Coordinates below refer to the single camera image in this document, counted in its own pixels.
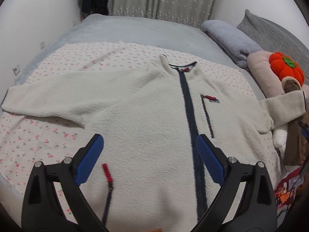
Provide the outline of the white fleece zip jacket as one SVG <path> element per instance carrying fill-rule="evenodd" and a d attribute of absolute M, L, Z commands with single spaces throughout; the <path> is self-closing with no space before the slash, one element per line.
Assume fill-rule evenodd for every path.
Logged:
<path fill-rule="evenodd" d="M 99 160 L 115 180 L 111 231 L 190 231 L 219 189 L 196 150 L 197 136 L 242 163 L 265 162 L 276 183 L 272 131 L 306 106 L 302 91 L 258 101 L 198 64 L 174 68 L 161 56 L 141 69 L 78 71 L 13 86 L 2 109 L 67 119 L 104 137 Z"/>

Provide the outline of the white quilted garment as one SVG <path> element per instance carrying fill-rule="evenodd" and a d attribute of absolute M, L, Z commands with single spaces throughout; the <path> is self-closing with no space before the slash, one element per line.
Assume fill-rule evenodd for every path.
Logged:
<path fill-rule="evenodd" d="M 286 141 L 288 136 L 288 124 L 284 124 L 273 131 L 273 145 L 279 150 L 280 155 L 283 157 L 286 148 Z"/>

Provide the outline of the brown folded garment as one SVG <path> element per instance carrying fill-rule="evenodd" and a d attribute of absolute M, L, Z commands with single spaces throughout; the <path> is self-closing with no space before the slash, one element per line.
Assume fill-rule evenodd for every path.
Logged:
<path fill-rule="evenodd" d="M 282 80 L 282 87 L 285 93 L 292 91 L 301 91 L 301 86 L 293 77 L 285 77 Z M 289 122 L 286 148 L 284 152 L 283 163 L 285 165 L 302 165 L 308 155 L 308 143 L 306 138 L 301 134 L 301 127 L 298 122 L 306 122 L 308 112 L 301 117 Z"/>

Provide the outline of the orange pumpkin plush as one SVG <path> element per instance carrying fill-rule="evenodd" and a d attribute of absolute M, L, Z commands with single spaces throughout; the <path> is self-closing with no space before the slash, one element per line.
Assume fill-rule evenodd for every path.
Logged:
<path fill-rule="evenodd" d="M 299 64 L 291 57 L 280 52 L 275 52 L 270 55 L 269 63 L 271 70 L 280 81 L 283 81 L 284 78 L 291 77 L 296 79 L 300 87 L 304 84 L 304 72 Z"/>

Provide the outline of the cherry print bed cloth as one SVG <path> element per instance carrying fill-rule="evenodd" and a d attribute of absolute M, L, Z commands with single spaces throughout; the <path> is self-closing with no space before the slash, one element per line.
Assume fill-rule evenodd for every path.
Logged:
<path fill-rule="evenodd" d="M 254 97 L 249 83 L 237 69 L 217 64 L 185 52 L 135 43 L 68 43 L 51 53 L 27 79 L 36 82 L 73 71 L 141 70 L 157 55 L 174 63 L 197 61 L 212 78 L 226 82 L 236 92 Z M 1 181 L 3 204 L 18 216 L 26 180 L 36 160 L 58 163 L 85 145 L 91 132 L 68 120 L 39 118 L 4 113 L 1 116 Z"/>

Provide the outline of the red patterned box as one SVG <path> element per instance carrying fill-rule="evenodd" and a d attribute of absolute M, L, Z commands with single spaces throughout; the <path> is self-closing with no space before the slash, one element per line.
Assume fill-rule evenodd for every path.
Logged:
<path fill-rule="evenodd" d="M 293 171 L 288 172 L 274 190 L 277 211 L 286 210 L 293 203 L 297 188 L 304 182 L 299 176 L 300 166 L 293 166 L 292 169 Z"/>

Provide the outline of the pink pillow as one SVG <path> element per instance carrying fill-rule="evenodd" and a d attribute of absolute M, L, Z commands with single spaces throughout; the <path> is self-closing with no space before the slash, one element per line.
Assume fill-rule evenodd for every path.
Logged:
<path fill-rule="evenodd" d="M 251 53 L 247 58 L 247 66 L 267 98 L 284 93 L 282 81 L 270 68 L 269 57 L 271 54 L 268 51 L 258 51 Z M 308 96 L 308 85 L 305 84 L 305 81 L 302 90 L 305 92 L 305 96 Z"/>

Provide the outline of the grey quilted pillow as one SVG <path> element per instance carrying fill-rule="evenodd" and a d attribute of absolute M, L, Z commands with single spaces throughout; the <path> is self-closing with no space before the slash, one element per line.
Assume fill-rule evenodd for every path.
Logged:
<path fill-rule="evenodd" d="M 296 61 L 308 84 L 308 48 L 282 26 L 245 10 L 244 18 L 237 26 L 259 46 L 269 52 L 281 52 Z"/>

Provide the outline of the folded blue-grey blanket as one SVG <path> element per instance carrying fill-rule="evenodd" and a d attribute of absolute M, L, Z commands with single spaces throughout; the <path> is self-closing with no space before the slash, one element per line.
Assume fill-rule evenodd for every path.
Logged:
<path fill-rule="evenodd" d="M 244 32 L 221 20 L 207 20 L 201 24 L 201 30 L 212 38 L 242 69 L 248 70 L 248 55 L 262 48 Z"/>

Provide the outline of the grey bed with sheet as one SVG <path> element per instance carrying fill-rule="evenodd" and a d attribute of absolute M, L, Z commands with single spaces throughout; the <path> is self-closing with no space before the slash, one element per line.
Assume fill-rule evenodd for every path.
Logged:
<path fill-rule="evenodd" d="M 129 43 L 159 47 L 189 53 L 202 59 L 237 69 L 253 90 L 254 97 L 263 99 L 263 93 L 248 72 L 239 69 L 217 44 L 197 28 L 134 17 L 106 17 L 93 15 L 62 35 L 59 40 L 37 55 L 17 77 L 16 84 L 27 83 L 34 70 L 51 53 L 65 44 Z"/>

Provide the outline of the wall power socket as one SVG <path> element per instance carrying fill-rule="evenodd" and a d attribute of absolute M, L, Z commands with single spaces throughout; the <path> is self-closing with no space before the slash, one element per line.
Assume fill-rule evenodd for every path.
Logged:
<path fill-rule="evenodd" d="M 13 72 L 14 72 L 15 76 L 19 75 L 19 73 L 20 73 L 20 66 L 19 66 L 19 64 L 17 64 L 17 66 L 15 66 L 13 68 Z"/>

